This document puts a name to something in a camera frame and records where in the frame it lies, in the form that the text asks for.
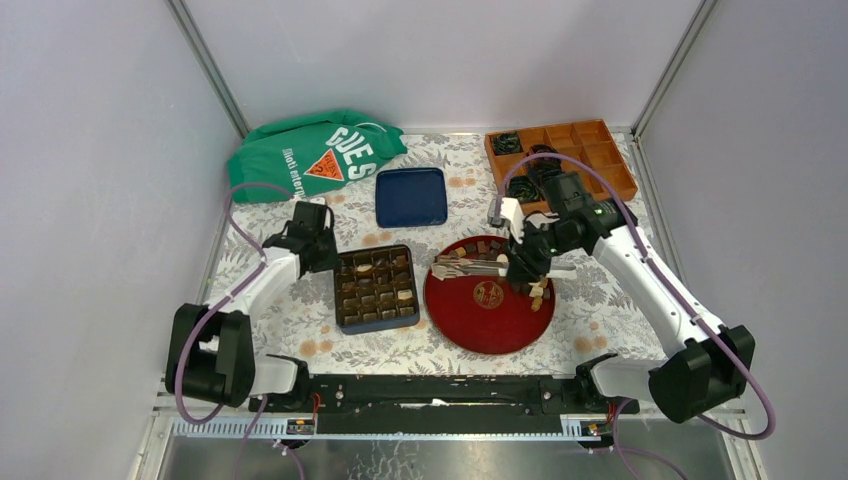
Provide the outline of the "blue chocolate box with tray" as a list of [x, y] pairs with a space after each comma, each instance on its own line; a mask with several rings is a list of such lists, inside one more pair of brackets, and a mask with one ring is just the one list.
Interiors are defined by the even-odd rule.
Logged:
[[380, 332], [419, 323], [421, 309], [408, 246], [342, 252], [333, 280], [336, 325], [343, 334]]

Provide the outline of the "silver metal tongs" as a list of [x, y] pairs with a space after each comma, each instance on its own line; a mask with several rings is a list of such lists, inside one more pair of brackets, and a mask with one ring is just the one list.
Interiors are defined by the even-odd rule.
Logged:
[[577, 278], [577, 269], [574, 266], [551, 268], [522, 260], [480, 260], [449, 256], [437, 256], [430, 266], [430, 272], [439, 280], [466, 276], [490, 276], [505, 278], [510, 282], [534, 283], [542, 278], [565, 280]]

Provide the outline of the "blue box lid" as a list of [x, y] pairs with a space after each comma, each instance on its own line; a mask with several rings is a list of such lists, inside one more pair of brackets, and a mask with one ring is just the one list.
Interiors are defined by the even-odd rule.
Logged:
[[443, 171], [435, 167], [419, 167], [378, 173], [375, 215], [381, 228], [444, 224], [448, 218], [448, 201]]

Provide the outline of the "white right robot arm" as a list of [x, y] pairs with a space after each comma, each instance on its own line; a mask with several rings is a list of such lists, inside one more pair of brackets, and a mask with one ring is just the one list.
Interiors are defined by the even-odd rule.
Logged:
[[655, 404], [683, 423], [740, 397], [748, 387], [755, 340], [744, 326], [729, 328], [700, 304], [649, 246], [630, 210], [610, 198], [594, 200], [575, 173], [544, 185], [551, 214], [527, 218], [514, 198], [498, 197], [491, 222], [506, 221], [507, 280], [562, 278], [553, 258], [583, 250], [617, 280], [657, 335], [663, 360], [605, 354], [581, 364], [575, 402], [597, 412], [612, 398]]

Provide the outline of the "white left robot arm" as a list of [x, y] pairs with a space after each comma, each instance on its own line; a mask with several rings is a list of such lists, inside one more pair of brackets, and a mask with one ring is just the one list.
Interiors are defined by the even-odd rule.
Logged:
[[304, 275], [337, 266], [334, 224], [327, 205], [297, 202], [283, 230], [260, 245], [251, 271], [209, 303], [177, 309], [165, 373], [169, 393], [229, 407], [270, 395], [288, 411], [307, 404], [306, 364], [256, 355], [252, 321]]

